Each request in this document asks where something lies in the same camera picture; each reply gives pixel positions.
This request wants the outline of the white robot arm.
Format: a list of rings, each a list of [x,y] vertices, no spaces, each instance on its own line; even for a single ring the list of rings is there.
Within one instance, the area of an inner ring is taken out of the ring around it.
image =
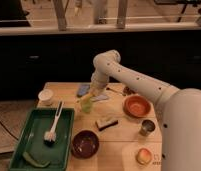
[[[96,55],[91,92],[98,94],[114,78],[153,103],[162,116],[161,171],[201,171],[201,90],[179,89],[128,69],[116,50]]]

